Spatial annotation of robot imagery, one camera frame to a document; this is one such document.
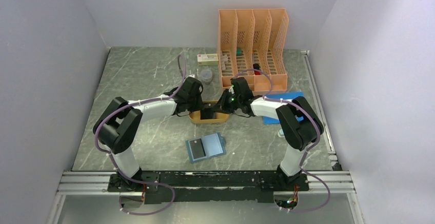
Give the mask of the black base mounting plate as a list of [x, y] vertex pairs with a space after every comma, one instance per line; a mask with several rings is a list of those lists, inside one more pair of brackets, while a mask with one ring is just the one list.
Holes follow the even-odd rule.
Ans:
[[245, 201], [273, 203], [275, 192], [308, 191], [307, 175], [294, 182], [278, 181], [276, 171], [144, 171], [145, 185], [126, 184], [120, 176], [110, 176], [107, 191], [132, 196], [145, 193], [146, 204], [170, 202]]

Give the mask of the orange plastic file organizer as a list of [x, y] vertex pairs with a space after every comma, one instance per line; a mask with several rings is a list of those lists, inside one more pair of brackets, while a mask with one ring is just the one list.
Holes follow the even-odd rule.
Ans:
[[[217, 54], [227, 55], [229, 64], [221, 70], [222, 89], [231, 86], [238, 75], [246, 79], [255, 95], [267, 92], [285, 93], [288, 75], [283, 50], [289, 17], [285, 9], [223, 9], [219, 10]], [[236, 56], [240, 47], [243, 55]], [[253, 64], [259, 64], [261, 75], [254, 75]]]

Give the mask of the black VIP credit card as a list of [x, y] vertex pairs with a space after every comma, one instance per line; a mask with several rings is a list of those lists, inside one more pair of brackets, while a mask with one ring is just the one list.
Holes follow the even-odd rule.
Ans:
[[204, 145], [200, 138], [190, 140], [189, 145], [193, 159], [199, 159], [206, 156]]

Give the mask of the clear plastic clip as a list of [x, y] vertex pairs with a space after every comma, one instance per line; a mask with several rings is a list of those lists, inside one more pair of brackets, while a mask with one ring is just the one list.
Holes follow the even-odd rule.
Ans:
[[221, 55], [221, 61], [220, 61], [221, 70], [226, 70], [228, 64], [229, 64], [229, 58], [228, 58], [228, 56], [227, 55]]

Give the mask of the clear small jar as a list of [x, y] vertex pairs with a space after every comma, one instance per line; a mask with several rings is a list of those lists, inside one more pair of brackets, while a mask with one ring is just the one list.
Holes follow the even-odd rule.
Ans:
[[200, 80], [203, 84], [210, 84], [213, 79], [213, 72], [210, 69], [203, 69], [199, 74]]

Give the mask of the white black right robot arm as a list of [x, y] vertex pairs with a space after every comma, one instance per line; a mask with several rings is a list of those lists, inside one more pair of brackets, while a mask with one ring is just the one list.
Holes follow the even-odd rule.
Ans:
[[223, 91], [213, 109], [228, 114], [240, 109], [248, 117], [270, 117], [280, 122], [288, 143], [276, 170], [276, 181], [282, 190], [290, 190], [296, 184], [308, 151], [317, 145], [324, 132], [322, 123], [305, 97], [281, 100], [254, 95], [242, 77], [231, 80], [231, 87]]

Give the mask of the yellow oval tray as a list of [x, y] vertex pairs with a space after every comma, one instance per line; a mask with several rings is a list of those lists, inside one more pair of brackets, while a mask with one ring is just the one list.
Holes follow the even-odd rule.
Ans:
[[219, 124], [229, 119], [229, 114], [214, 110], [218, 101], [203, 101], [203, 108], [189, 113], [188, 117], [193, 124]]

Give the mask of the red black item in organizer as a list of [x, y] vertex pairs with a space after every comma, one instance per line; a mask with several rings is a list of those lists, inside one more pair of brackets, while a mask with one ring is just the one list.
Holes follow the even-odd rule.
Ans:
[[255, 63], [252, 67], [254, 75], [261, 75], [261, 67], [259, 64]]

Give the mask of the green item in organizer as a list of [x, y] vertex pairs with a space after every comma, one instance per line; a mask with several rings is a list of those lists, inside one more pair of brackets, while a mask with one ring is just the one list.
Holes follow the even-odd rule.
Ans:
[[240, 47], [237, 47], [236, 56], [241, 56], [241, 55], [243, 55], [243, 50]]

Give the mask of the blue leather card holder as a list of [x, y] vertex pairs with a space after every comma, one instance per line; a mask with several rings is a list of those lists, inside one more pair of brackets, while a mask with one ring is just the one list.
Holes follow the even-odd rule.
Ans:
[[205, 135], [203, 137], [200, 137], [200, 139], [203, 142], [206, 156], [199, 159], [193, 159], [191, 155], [189, 141], [194, 139], [186, 141], [187, 153], [189, 156], [189, 160], [192, 164], [226, 154], [226, 140], [219, 132]]

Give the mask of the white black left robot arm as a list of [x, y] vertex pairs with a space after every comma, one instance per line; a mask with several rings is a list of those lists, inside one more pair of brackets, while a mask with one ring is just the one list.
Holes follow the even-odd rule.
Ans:
[[162, 95], [139, 101], [114, 98], [94, 125], [95, 146], [109, 154], [122, 185], [135, 191], [142, 184], [142, 170], [132, 143], [139, 125], [151, 119], [198, 111], [203, 107], [203, 84], [188, 76], [182, 83]]

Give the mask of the white small carton box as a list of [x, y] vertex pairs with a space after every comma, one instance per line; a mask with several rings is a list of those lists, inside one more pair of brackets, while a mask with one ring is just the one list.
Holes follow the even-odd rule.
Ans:
[[197, 63], [200, 66], [217, 65], [219, 63], [218, 54], [198, 54]]

